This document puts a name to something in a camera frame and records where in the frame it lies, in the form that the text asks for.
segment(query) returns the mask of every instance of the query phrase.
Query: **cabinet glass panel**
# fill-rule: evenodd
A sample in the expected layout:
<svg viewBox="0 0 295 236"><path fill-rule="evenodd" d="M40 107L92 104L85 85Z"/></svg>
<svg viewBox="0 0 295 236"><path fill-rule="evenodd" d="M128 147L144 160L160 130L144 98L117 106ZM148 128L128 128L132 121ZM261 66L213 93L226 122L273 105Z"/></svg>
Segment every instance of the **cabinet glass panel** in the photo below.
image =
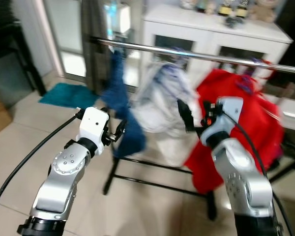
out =
<svg viewBox="0 0 295 236"><path fill-rule="evenodd" d="M219 55L224 57L237 58L237 59L253 60L253 59L262 59L265 54L260 52L238 49L238 48L221 47ZM223 69L236 74L243 74L244 72L248 72L247 69L249 69L249 74L253 74L256 70L253 67L247 68L246 66L228 64L228 63L217 63L216 68Z"/></svg>
<svg viewBox="0 0 295 236"><path fill-rule="evenodd" d="M166 36L155 36L155 46L162 48L171 48L182 51L191 51L194 41L180 39L180 38L172 38ZM170 56L170 55L161 55L154 54L153 61L168 61L172 63L179 63L183 65L183 68L187 70L189 59L181 58L178 56Z"/></svg>

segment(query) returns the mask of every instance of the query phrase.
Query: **black cable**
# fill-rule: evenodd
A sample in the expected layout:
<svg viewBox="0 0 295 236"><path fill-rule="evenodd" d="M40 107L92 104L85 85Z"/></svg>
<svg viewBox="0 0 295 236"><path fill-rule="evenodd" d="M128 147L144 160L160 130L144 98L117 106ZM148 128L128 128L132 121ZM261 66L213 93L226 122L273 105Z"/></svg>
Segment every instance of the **black cable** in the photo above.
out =
<svg viewBox="0 0 295 236"><path fill-rule="evenodd" d="M60 130L65 128L69 123L71 123L75 118L79 118L81 115L80 113L83 113L83 110L79 111L77 114L75 114L71 119L66 121L64 124L59 126L56 130L54 130L50 135L48 135L43 141L41 141L24 159L21 161L18 166L12 171L12 173L9 175L9 177L5 180L3 185L0 188L0 197L10 181L13 179L13 177L16 175L16 173L24 166L24 164L48 141L50 140L55 134L57 134Z"/></svg>
<svg viewBox="0 0 295 236"><path fill-rule="evenodd" d="M243 127L241 127L241 125L238 124L238 122L236 122L236 120L234 120L230 115L228 115L228 114L225 113L224 111L222 111L222 112L223 112L223 114L225 114L225 115L226 115L226 116L227 116L227 117L228 117L228 118L229 118L229 119L230 119L230 120L236 125L236 127L237 127L238 129L240 129L240 131L242 132L242 134L245 136L246 140L248 141L250 147L252 148L252 151L253 151L254 155L256 156L256 159L257 159L257 161L258 161L258 163L259 163L259 165L260 165L260 167L261 167L262 174L267 178L267 174L266 174L265 166L263 165L262 160L261 160L261 158L260 158L260 155L259 155L257 149L255 148L254 144L252 143L250 137L249 137L248 134L246 133L246 131L245 131L245 130L243 129ZM290 236L293 236L294 234L293 234L293 231L292 231L292 227L291 227L291 224L290 224L290 222L289 222L289 220L288 220L288 218L287 218L287 216L286 216L286 213L285 213L285 211L284 211L284 208L283 208L283 206L282 206L280 200L278 199L278 197L277 197L276 194L274 193L274 191L272 191L272 192L273 192L273 197L274 197L274 199L275 199L275 201L276 201L277 205L279 206L279 209L280 209L280 211L281 211L281 213L282 213L282 216L283 216L283 219L284 219L284 221L285 221L286 227L287 227L287 229L288 229L288 231L289 231L289 234L290 234ZM272 205L273 205L273 215L274 215L275 220L277 221L277 217L276 217L276 213L275 213L275 209L274 209L273 201L272 201Z"/></svg>

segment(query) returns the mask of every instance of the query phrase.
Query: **tiled floor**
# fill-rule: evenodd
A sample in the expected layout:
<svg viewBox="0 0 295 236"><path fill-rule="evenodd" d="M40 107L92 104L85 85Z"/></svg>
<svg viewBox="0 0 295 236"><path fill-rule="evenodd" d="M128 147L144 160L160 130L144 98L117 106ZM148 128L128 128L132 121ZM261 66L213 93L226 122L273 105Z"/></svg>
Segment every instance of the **tiled floor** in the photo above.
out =
<svg viewBox="0 0 295 236"><path fill-rule="evenodd" d="M63 79L51 78L52 87ZM51 131L74 114L74 109L38 103L33 92L10 111L14 121L0 132L0 186L15 166ZM66 127L50 140L20 170L0 199L0 236L16 236L27 218L34 197L46 178L51 159L75 138L79 122ZM155 153L153 145L146 153ZM102 187L111 167L111 150L92 159L83 179L65 236L235 236L234 217L224 187L215 191L218 218L206 216L205 201L167 189L114 179L108 196ZM189 175L121 162L118 174L174 187L193 189ZM295 173L274 185L295 229Z"/></svg>

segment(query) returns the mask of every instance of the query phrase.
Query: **clothes rack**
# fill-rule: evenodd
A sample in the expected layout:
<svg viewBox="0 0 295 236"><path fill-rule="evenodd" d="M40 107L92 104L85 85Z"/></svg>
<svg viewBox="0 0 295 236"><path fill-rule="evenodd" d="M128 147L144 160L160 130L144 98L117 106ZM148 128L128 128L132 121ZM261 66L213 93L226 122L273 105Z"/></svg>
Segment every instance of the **clothes rack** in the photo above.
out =
<svg viewBox="0 0 295 236"><path fill-rule="evenodd" d="M103 39L103 38L96 38L96 37L92 37L92 36L89 37L89 41L93 44L134 49L134 50L146 51L146 52L152 52L152 53L158 53L158 54L164 54L164 55L179 55L181 57L186 57L186 58L195 58L195 59L209 60L209 61L215 61L215 62L239 64L239 65L245 65L245 66L250 66L250 67L260 67L260 68L269 69L269 70L276 70L276 71L281 71L281 72L286 72L286 73L295 73L295 67L293 67L293 66L267 64L267 63L255 62L255 61L251 61L251 60L236 59L236 58L229 58L229 57L223 57L223 56L214 56L214 55L200 54L200 53L194 53L194 52L182 52L182 51L177 51L177 50L168 49L168 48L153 47L153 46L146 46L146 45L133 44L133 43L124 43L124 42ZM157 186L157 187L170 189L170 190L174 190L174 191L178 191L178 192L182 192L182 193L186 193L186 194L191 194L191 195L198 196L198 197L203 197L206 199L206 202L207 202L208 218L210 220L214 220L216 218L217 210L216 210L216 205L215 205L215 201L214 201L214 192L213 191L210 191L206 194L199 194L197 192L174 188L174 187L170 187L170 186L166 186L166 185L162 185L162 184L158 184L158 183L154 183L154 182L149 182L149 181L144 181L141 179L117 175L116 171L117 171L119 162L121 160L130 161L130 162L148 165L148 166L154 166L154 167L158 167L158 168L168 169L168 170L182 172L185 174L192 175L191 171L186 171L186 170L182 170L179 168L159 165L159 164L148 162L148 161L136 160L136 159L126 158L126 157L117 158L117 157L113 156L113 166L111 168L111 171L108 175L108 178L107 178L106 183L103 188L104 195L108 194L113 179L120 178L120 179L129 180L129 181L133 181L133 182L137 182L137 183Z"/></svg>

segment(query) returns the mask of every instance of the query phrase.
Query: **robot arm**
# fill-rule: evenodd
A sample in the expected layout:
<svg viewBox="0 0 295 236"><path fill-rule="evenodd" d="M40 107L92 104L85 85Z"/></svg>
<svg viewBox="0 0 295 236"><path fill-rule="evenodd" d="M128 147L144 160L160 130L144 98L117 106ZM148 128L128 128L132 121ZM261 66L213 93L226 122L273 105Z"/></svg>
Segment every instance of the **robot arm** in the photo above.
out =
<svg viewBox="0 0 295 236"><path fill-rule="evenodd" d="M85 168L105 145L116 142L126 125L122 121L115 134L108 132L109 115L97 108L85 110L77 141L70 141L52 160L47 179L39 188L30 217L17 232L23 236L61 236L69 217L77 184Z"/></svg>
<svg viewBox="0 0 295 236"><path fill-rule="evenodd" d="M243 100L235 97L204 104L207 114L204 128L195 131L202 144L212 149L215 168L224 180L235 214L237 235L276 236L270 182L259 173L251 154L237 139L230 138L235 124L224 113L238 122L242 105ZM186 127L190 128L186 108L179 102L178 106Z"/></svg>

